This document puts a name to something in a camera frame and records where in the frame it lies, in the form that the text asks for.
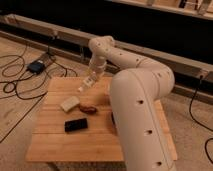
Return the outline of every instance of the wooden tabletop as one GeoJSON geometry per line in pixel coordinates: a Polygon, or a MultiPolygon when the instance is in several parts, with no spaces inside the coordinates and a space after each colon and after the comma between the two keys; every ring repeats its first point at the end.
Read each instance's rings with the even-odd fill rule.
{"type": "MultiPolygon", "coordinates": [[[[30,162],[116,162],[123,161],[116,129],[111,120],[108,86],[111,77],[104,77],[92,88],[79,93],[82,77],[53,78],[32,135],[26,160],[30,162]],[[86,115],[74,108],[68,114],[60,103],[77,96],[81,104],[95,106],[98,113],[86,115]],[[64,132],[64,122],[87,118],[88,128],[64,132]]],[[[155,103],[163,131],[174,160],[177,153],[160,101],[155,103]]]]}

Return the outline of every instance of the wire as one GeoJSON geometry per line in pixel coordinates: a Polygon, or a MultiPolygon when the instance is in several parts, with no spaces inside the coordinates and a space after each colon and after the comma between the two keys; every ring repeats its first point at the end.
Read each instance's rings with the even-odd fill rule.
{"type": "Polygon", "coordinates": [[[23,51],[23,53],[22,53],[21,55],[5,55],[5,56],[1,56],[0,59],[1,59],[1,58],[8,58],[8,57],[16,57],[16,59],[14,59],[13,61],[8,62],[8,63],[5,64],[5,65],[0,66],[0,69],[2,69],[2,68],[4,68],[4,67],[6,67],[6,66],[8,66],[8,65],[10,65],[10,64],[12,64],[12,63],[14,63],[14,62],[16,62],[16,61],[19,60],[19,59],[22,59],[22,62],[24,63],[25,61],[24,61],[24,59],[23,59],[23,56],[24,56],[24,54],[25,54],[25,50],[26,50],[26,47],[25,47],[25,49],[24,49],[24,51],[23,51]]]}
{"type": "Polygon", "coordinates": [[[20,78],[17,79],[17,80],[13,80],[13,81],[2,81],[2,82],[0,82],[0,83],[6,83],[5,86],[3,87],[3,92],[4,92],[4,93],[12,93],[13,91],[15,91],[18,82],[29,80],[29,79],[32,78],[33,76],[34,76],[34,74],[30,75],[30,76],[27,77],[27,78],[23,78],[23,79],[21,79],[21,77],[20,77],[20,78]],[[8,87],[9,85],[13,85],[13,88],[12,88],[11,90],[8,91],[8,90],[7,90],[7,87],[8,87]]]}
{"type": "MultiPolygon", "coordinates": [[[[25,73],[26,73],[26,72],[24,72],[24,73],[19,77],[19,79],[22,80],[22,77],[24,76],[25,73]]],[[[31,89],[30,91],[33,91],[33,90],[36,90],[36,89],[40,88],[40,87],[45,83],[45,81],[46,81],[46,76],[45,76],[44,81],[42,82],[42,84],[41,84],[39,87],[36,87],[36,88],[34,88],[34,89],[31,89]]],[[[36,99],[36,98],[42,97],[42,96],[44,96],[44,95],[47,94],[47,92],[45,92],[45,93],[42,93],[42,94],[40,94],[40,95],[33,96],[33,97],[21,97],[21,96],[20,96],[20,93],[18,92],[18,89],[17,89],[18,83],[19,83],[19,82],[16,83],[16,86],[15,86],[14,91],[15,91],[16,96],[17,96],[19,99],[21,99],[21,100],[32,100],[32,99],[36,99]]]]}
{"type": "Polygon", "coordinates": [[[74,70],[74,69],[72,69],[72,68],[67,68],[67,67],[65,67],[65,66],[63,66],[62,64],[59,64],[58,62],[55,62],[55,60],[53,60],[51,57],[53,56],[51,53],[50,53],[50,46],[48,45],[48,47],[47,47],[47,54],[49,55],[49,58],[50,58],[50,60],[53,62],[53,63],[55,63],[56,65],[58,65],[58,66],[60,66],[61,68],[63,68],[64,70],[65,70],[65,77],[67,76],[67,71],[69,70],[69,71],[71,71],[71,72],[73,72],[74,74],[75,74],[75,76],[77,77],[78,76],[78,73],[74,70]]]}
{"type": "MultiPolygon", "coordinates": [[[[44,77],[44,80],[40,83],[40,85],[38,85],[36,88],[30,89],[30,90],[21,91],[21,92],[19,92],[18,94],[20,95],[20,94],[32,92],[32,91],[34,91],[34,90],[39,89],[40,87],[42,87],[42,86],[44,85],[46,79],[47,79],[47,75],[44,77]]],[[[16,94],[13,94],[13,95],[10,95],[10,96],[6,96],[6,97],[0,97],[0,100],[1,100],[1,99],[7,99],[7,98],[10,98],[10,97],[14,97],[14,96],[16,96],[16,94]]]]}
{"type": "Polygon", "coordinates": [[[47,74],[47,76],[51,79],[52,78],[52,76],[50,75],[50,72],[52,71],[52,70],[55,70],[55,69],[57,69],[57,68],[59,68],[60,66],[57,66],[57,67],[54,67],[54,68],[52,68],[52,69],[50,69],[50,70],[48,70],[48,71],[46,71],[46,70],[44,70],[44,72],[47,74]]]}
{"type": "Polygon", "coordinates": [[[0,143],[2,143],[10,133],[18,126],[18,124],[35,108],[35,106],[42,100],[44,96],[41,96],[32,106],[31,108],[21,117],[21,119],[10,129],[10,131],[1,139],[0,143]]]}
{"type": "MultiPolygon", "coordinates": [[[[210,132],[213,132],[212,128],[209,128],[208,126],[202,124],[200,121],[195,119],[195,117],[193,116],[193,113],[192,113],[192,104],[193,104],[195,97],[197,96],[197,93],[199,91],[200,85],[202,84],[202,81],[203,81],[203,77],[201,76],[200,79],[199,79],[199,84],[198,84],[197,88],[195,89],[194,95],[192,96],[192,99],[190,101],[189,114],[190,114],[191,118],[194,120],[195,123],[197,123],[198,125],[202,126],[205,129],[209,130],[210,132]]],[[[210,141],[213,141],[213,138],[209,138],[209,139],[206,140],[204,148],[205,148],[205,153],[206,153],[208,160],[213,164],[213,159],[210,157],[209,152],[208,152],[208,144],[209,144],[210,141]]]]}
{"type": "Polygon", "coordinates": [[[200,79],[199,79],[199,84],[198,84],[197,88],[195,89],[194,95],[193,95],[193,97],[192,97],[192,99],[191,99],[191,101],[190,101],[190,105],[189,105],[189,114],[190,114],[190,116],[192,117],[192,119],[193,119],[198,125],[200,125],[200,126],[206,128],[207,130],[213,132],[213,129],[207,127],[206,125],[204,125],[204,124],[202,124],[200,121],[198,121],[198,120],[194,117],[194,115],[193,115],[193,113],[192,113],[192,104],[193,104],[193,102],[194,102],[195,97],[197,96],[197,93],[198,93],[198,90],[199,90],[199,88],[200,88],[200,85],[202,84],[202,81],[203,81],[203,77],[201,76],[200,79]]]}
{"type": "Polygon", "coordinates": [[[13,65],[9,65],[7,67],[5,67],[3,70],[2,70],[2,76],[6,77],[6,78],[9,78],[9,77],[14,77],[18,74],[20,74],[24,69],[24,64],[13,64],[13,65]],[[6,74],[7,70],[13,68],[13,67],[16,67],[16,66],[21,66],[21,69],[17,72],[17,73],[13,73],[13,74],[6,74]]]}
{"type": "Polygon", "coordinates": [[[206,153],[206,156],[208,157],[209,161],[213,164],[213,160],[210,157],[209,152],[208,152],[208,143],[210,141],[213,141],[213,138],[209,138],[208,140],[206,140],[206,142],[205,142],[205,153],[206,153]]]}

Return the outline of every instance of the electrical outlet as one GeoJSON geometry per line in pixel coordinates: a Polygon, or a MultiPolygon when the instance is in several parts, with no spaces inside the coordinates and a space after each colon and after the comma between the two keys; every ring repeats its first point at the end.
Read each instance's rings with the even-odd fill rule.
{"type": "Polygon", "coordinates": [[[203,79],[209,74],[209,71],[205,70],[205,69],[201,69],[198,74],[197,74],[197,78],[200,78],[201,76],[203,77],[203,79]]]}

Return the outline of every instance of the sponge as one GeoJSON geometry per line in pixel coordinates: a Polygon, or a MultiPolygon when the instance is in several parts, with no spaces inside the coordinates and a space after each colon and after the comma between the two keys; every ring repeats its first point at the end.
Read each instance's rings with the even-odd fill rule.
{"type": "Polygon", "coordinates": [[[63,101],[60,106],[67,113],[79,104],[80,104],[80,101],[78,97],[71,96],[67,100],[63,101]]]}

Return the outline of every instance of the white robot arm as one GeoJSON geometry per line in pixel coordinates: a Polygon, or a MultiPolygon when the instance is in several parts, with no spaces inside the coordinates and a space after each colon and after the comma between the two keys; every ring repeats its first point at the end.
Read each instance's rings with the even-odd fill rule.
{"type": "Polygon", "coordinates": [[[150,58],[115,47],[111,36],[93,38],[89,77],[80,88],[92,86],[103,75],[106,60],[122,71],[110,85],[110,103],[128,171],[175,171],[159,124],[154,101],[173,88],[169,67],[150,58]]]}

